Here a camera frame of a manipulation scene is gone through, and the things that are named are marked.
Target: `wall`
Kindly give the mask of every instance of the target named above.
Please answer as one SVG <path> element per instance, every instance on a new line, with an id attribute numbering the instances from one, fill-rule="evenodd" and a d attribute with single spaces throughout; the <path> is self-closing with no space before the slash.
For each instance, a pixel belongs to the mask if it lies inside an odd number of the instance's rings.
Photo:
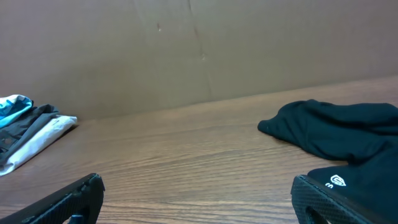
<path id="1" fill-rule="evenodd" d="M 0 95 L 90 119 L 393 75 L 397 11 L 396 0 L 0 0 Z"/>

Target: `logo on shirt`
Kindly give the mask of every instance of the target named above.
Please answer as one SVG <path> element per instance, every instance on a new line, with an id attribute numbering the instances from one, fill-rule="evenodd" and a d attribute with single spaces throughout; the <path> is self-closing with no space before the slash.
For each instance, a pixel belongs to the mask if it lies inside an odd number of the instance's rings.
<path id="1" fill-rule="evenodd" d="M 339 177 L 338 175 L 334 175 L 332 177 L 330 177 L 330 180 L 332 183 L 339 185 L 339 186 L 346 186 L 346 183 L 344 182 L 344 179 Z M 327 186 L 328 188 L 332 189 L 333 188 L 333 184 L 331 183 L 326 183 L 325 186 Z"/>

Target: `wooden table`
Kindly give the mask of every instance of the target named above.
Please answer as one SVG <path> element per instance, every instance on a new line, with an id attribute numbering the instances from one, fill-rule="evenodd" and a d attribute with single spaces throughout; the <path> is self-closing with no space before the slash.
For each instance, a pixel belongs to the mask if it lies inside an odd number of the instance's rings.
<path id="1" fill-rule="evenodd" d="M 0 177 L 0 217 L 97 172 L 106 186 L 98 223 L 297 223 L 293 178 L 342 162 L 275 140 L 257 123 L 311 98 L 397 106 L 397 86 L 389 77 L 85 121 Z"/>

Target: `light blue fabric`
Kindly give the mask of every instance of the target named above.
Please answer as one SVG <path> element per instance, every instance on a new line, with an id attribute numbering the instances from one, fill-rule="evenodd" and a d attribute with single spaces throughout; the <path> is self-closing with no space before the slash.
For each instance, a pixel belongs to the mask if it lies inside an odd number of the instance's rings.
<path id="1" fill-rule="evenodd" d="M 11 124 L 33 106 L 32 100 L 22 95 L 0 98 L 0 128 Z"/>

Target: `folded clothing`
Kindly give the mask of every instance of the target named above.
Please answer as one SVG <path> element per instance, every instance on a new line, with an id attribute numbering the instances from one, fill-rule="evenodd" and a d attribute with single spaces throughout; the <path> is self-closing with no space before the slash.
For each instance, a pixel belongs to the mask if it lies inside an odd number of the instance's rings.
<path id="1" fill-rule="evenodd" d="M 0 165 L 57 114 L 58 109 L 52 105 L 33 107 L 0 128 Z"/>
<path id="2" fill-rule="evenodd" d="M 283 106 L 258 130 L 304 151 L 347 166 L 308 176 L 340 195 L 398 223 L 398 108 L 387 103 L 338 106 L 315 100 Z"/>
<path id="3" fill-rule="evenodd" d="M 40 131 L 36 132 L 25 144 L 14 152 L 2 166 L 0 166 L 0 176 L 12 172 L 41 152 L 76 122 L 76 117 L 56 115 L 55 118 L 52 118 Z"/>
<path id="4" fill-rule="evenodd" d="M 31 108 L 32 101 L 22 95 L 0 98 L 0 128 L 12 123 L 21 114 Z"/>

